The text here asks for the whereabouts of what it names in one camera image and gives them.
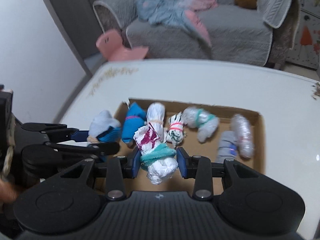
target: crumbs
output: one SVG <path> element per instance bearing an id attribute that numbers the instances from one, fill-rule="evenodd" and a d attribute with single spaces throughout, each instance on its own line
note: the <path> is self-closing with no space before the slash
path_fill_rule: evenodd
<path id="1" fill-rule="evenodd" d="M 317 83 L 315 83 L 315 85 L 313 85 L 312 87 L 315 88 L 315 90 L 313 91 L 312 97 L 313 97 L 314 100 L 317 100 L 316 97 L 320 97 L 320 83 L 317 82 Z"/>
<path id="2" fill-rule="evenodd" d="M 117 75 L 131 75 L 132 73 L 137 72 L 138 70 L 139 70 L 138 68 L 127 68 L 127 67 L 122 67 L 117 69 L 113 69 L 112 67 L 109 68 L 99 77 L 98 81 L 95 84 L 93 84 L 88 96 L 93 96 L 104 80 L 114 78 Z"/>

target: gray sofa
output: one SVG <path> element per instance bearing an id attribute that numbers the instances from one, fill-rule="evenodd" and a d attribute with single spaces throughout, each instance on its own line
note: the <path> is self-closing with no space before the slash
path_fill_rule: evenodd
<path id="1" fill-rule="evenodd" d="M 180 29 L 151 26 L 137 18 L 135 0 L 97 0 L 93 8 L 103 31 L 115 28 L 127 46 L 148 46 L 151 58 L 199 58 L 263 66 L 284 65 L 299 24 L 298 0 L 258 0 L 258 9 L 218 0 L 199 12 L 212 41 L 205 46 Z"/>

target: pink chair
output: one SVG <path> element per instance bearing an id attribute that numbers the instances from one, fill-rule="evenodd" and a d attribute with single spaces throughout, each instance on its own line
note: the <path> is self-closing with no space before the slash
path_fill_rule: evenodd
<path id="1" fill-rule="evenodd" d="M 135 47 L 128 49 L 122 44 L 122 38 L 117 30 L 112 29 L 102 34 L 97 42 L 97 48 L 108 61 L 122 61 L 145 58 L 149 48 Z"/>

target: light blue sock bundle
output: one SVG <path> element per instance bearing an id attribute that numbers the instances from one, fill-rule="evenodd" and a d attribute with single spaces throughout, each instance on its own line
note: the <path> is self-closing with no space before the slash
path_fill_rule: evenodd
<path id="1" fill-rule="evenodd" d="M 142 126 L 144 126 L 144 122 L 147 120 L 146 112 L 141 109 L 141 107 L 137 103 L 133 103 L 126 115 L 121 139 L 127 145 L 131 145 L 133 143 L 134 133 Z"/>
<path id="2" fill-rule="evenodd" d="M 116 142 L 121 136 L 121 124 L 109 111 L 103 110 L 93 119 L 88 135 L 90 143 Z"/>
<path id="3" fill-rule="evenodd" d="M 148 166 L 155 161 L 164 157 L 174 157 L 176 153 L 175 149 L 169 148 L 165 143 L 160 143 L 151 153 L 140 157 L 141 168 L 147 171 Z"/>

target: metal screw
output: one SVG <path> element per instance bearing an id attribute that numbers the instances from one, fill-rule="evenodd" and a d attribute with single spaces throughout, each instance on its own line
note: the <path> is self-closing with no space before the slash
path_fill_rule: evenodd
<path id="1" fill-rule="evenodd" d="M 211 196 L 211 192 L 206 189 L 200 189 L 196 191 L 196 196 L 199 198 L 208 198 Z"/>
<path id="2" fill-rule="evenodd" d="M 108 192 L 107 196 L 109 198 L 116 199 L 116 198 L 121 198 L 123 196 L 123 193 L 122 193 L 122 191 L 115 189 L 115 190 L 110 190 Z"/>

